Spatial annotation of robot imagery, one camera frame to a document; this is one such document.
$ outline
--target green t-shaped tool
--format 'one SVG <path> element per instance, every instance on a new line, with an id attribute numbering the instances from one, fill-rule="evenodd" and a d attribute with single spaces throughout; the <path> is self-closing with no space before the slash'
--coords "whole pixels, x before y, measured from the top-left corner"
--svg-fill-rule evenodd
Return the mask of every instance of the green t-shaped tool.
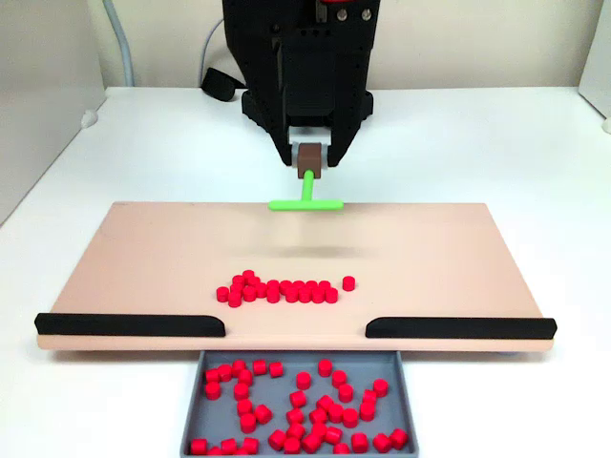
<path id="1" fill-rule="evenodd" d="M 341 200 L 313 200 L 314 172 L 306 170 L 304 173 L 304 187 L 301 200 L 272 200 L 269 209 L 273 212 L 322 212 L 336 211 L 344 208 Z"/>

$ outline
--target screw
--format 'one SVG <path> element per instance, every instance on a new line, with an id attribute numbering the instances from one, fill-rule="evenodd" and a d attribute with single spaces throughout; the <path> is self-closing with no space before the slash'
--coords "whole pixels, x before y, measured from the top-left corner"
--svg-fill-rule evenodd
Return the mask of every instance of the screw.
<path id="1" fill-rule="evenodd" d="M 345 8 L 342 8 L 339 11 L 337 11 L 337 20 L 338 21 L 344 22 L 346 19 L 348 19 L 348 12 L 346 11 Z"/>

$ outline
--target pile of red pieces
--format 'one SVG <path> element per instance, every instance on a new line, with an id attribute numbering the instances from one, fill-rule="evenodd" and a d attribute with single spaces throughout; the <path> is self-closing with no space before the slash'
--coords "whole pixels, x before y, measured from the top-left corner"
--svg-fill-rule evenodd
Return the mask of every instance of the pile of red pieces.
<path id="1" fill-rule="evenodd" d="M 265 405 L 254 407 L 249 399 L 249 387 L 253 385 L 253 374 L 264 375 L 268 372 L 272 378 L 282 377 L 284 367 L 280 362 L 267 364 L 265 360 L 253 362 L 252 371 L 246 367 L 242 360 L 233 365 L 223 364 L 216 369 L 205 372 L 205 395 L 209 400 L 219 399 L 221 396 L 221 382 L 229 382 L 237 378 L 233 395 L 237 401 L 236 411 L 240 417 L 240 428 L 244 434 L 251 434 L 257 425 L 265 425 L 273 418 L 273 412 Z M 354 388 L 348 383 L 348 376 L 343 370 L 333 370 L 330 360 L 321 360 L 318 364 L 318 374 L 321 377 L 331 377 L 331 384 L 337 390 L 340 403 L 349 403 L 354 398 Z M 289 395 L 292 409 L 286 413 L 287 430 L 276 429 L 269 436 L 267 443 L 276 451 L 284 454 L 298 454 L 301 450 L 306 453 L 316 453 L 323 442 L 333 445 L 334 454 L 366 453 L 369 450 L 369 438 L 363 432 L 355 432 L 350 436 L 350 446 L 342 442 L 344 432 L 338 427 L 353 429 L 359 421 L 370 422 L 375 417 L 376 402 L 378 398 L 385 397 L 389 392 L 389 384 L 383 379 L 373 382 L 372 389 L 366 389 L 357 411 L 354 408 L 344 408 L 335 403 L 333 398 L 325 395 L 318 399 L 315 408 L 309 412 L 307 418 L 312 426 L 306 430 L 304 422 L 306 414 L 302 408 L 309 403 L 306 391 L 311 387 L 312 376 L 308 372 L 297 375 L 297 391 Z M 371 440 L 371 444 L 379 453 L 388 453 L 392 448 L 402 449 L 409 441 L 408 433 L 401 428 L 395 429 L 390 435 L 378 433 Z M 254 438 L 245 438 L 241 448 L 235 439 L 221 442 L 220 447 L 207 448 L 205 439 L 194 439 L 191 442 L 193 455 L 252 455 L 259 449 L 259 442 Z"/>
<path id="2" fill-rule="evenodd" d="M 344 277 L 342 280 L 344 291 L 353 291 L 355 287 L 354 277 Z M 339 293 L 337 288 L 331 286 L 330 281 L 270 280 L 265 282 L 261 281 L 252 270 L 244 270 L 240 275 L 236 275 L 231 286 L 217 288 L 217 301 L 228 302 L 230 307 L 239 307 L 242 301 L 254 302 L 258 298 L 276 303 L 281 296 L 284 296 L 287 302 L 336 303 Z"/>

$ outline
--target white wall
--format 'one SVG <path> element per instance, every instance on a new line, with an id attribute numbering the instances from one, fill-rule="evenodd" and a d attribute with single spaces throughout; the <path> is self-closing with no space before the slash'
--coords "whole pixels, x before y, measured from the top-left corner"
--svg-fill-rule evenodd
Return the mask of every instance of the white wall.
<path id="1" fill-rule="evenodd" d="M 88 0 L 108 86 L 123 84 L 101 0 Z M 602 0 L 382 0 L 369 87 L 577 86 Z M 197 86 L 221 0 L 115 0 L 137 84 Z M 239 76 L 218 30 L 209 63 Z"/>

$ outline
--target black rubber strip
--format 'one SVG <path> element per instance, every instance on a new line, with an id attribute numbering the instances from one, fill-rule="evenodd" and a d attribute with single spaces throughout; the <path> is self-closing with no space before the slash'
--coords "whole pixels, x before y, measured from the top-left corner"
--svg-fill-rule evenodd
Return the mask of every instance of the black rubber strip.
<path id="1" fill-rule="evenodd" d="M 381 317 L 368 323 L 370 339 L 507 339 L 550 340 L 552 318 Z"/>
<path id="2" fill-rule="evenodd" d="M 209 315 L 39 313 L 34 324 L 40 335 L 225 337 L 224 323 Z"/>

